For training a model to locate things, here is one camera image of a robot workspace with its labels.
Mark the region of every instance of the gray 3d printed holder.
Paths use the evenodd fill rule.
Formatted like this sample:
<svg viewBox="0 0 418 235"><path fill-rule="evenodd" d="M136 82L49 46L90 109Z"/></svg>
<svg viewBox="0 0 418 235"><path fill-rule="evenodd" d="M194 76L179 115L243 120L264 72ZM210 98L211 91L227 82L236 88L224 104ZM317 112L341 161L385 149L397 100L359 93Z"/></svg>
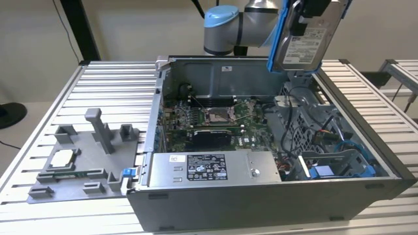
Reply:
<svg viewBox="0 0 418 235"><path fill-rule="evenodd" d="M139 130L131 124L110 130L100 116L99 108L86 112L94 132L59 126L57 143L29 190L29 204L122 197L122 171L134 166Z"/></svg>

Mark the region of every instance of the warning label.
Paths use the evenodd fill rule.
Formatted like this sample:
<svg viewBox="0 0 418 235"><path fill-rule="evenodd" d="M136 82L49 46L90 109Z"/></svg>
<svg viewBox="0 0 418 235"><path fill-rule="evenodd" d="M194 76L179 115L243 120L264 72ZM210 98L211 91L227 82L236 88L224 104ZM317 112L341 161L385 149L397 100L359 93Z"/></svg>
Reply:
<svg viewBox="0 0 418 235"><path fill-rule="evenodd" d="M187 155L187 179L227 180L227 163L223 154Z"/></svg>
<svg viewBox="0 0 418 235"><path fill-rule="evenodd" d="M303 36L293 36L283 64L311 64L318 52L326 28L307 28Z"/></svg>

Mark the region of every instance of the aluminum workbench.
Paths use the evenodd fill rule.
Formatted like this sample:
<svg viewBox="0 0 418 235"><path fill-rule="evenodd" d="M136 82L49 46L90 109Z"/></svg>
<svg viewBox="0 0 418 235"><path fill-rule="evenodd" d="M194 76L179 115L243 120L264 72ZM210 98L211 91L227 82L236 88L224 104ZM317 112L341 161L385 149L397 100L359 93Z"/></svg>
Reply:
<svg viewBox="0 0 418 235"><path fill-rule="evenodd" d="M418 94L418 60L386 60L379 71L387 72Z"/></svg>
<svg viewBox="0 0 418 235"><path fill-rule="evenodd" d="M351 64L329 60L322 70L418 177L418 125ZM132 123L142 130L138 144L138 162L142 162L155 80L154 62L91 62L77 67L0 179L0 233L143 233L126 198L33 205L25 200L56 142L52 134L57 125L73 124L76 131L91 131L92 126L83 116L90 107L100 107L102 119L111 128ZM374 203L351 221L183 234L418 234L418 184L394 200Z"/></svg>

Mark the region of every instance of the small circuit board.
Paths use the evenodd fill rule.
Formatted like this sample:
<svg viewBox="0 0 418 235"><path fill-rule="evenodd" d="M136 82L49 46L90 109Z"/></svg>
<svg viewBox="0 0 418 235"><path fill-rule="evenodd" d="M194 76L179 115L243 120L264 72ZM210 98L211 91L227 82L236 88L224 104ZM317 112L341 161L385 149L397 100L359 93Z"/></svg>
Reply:
<svg viewBox="0 0 418 235"><path fill-rule="evenodd" d="M164 107L167 151L276 152L256 100L238 99L231 107L191 107L184 101Z"/></svg>

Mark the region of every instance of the blue cable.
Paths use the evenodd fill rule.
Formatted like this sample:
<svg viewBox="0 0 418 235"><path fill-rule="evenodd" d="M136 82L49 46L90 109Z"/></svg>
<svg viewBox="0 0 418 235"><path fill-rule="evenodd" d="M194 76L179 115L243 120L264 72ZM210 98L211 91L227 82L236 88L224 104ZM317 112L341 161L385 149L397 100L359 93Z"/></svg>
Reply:
<svg viewBox="0 0 418 235"><path fill-rule="evenodd" d="M337 153L339 147L341 147L345 143L351 144L353 146L355 146L355 147L359 149L361 154L363 155L363 157L366 158L366 160L369 160L369 155L367 155L367 152L366 152L365 148L363 148L359 144L354 143L353 141L342 141L342 142L339 142L338 145L335 146L334 153Z"/></svg>

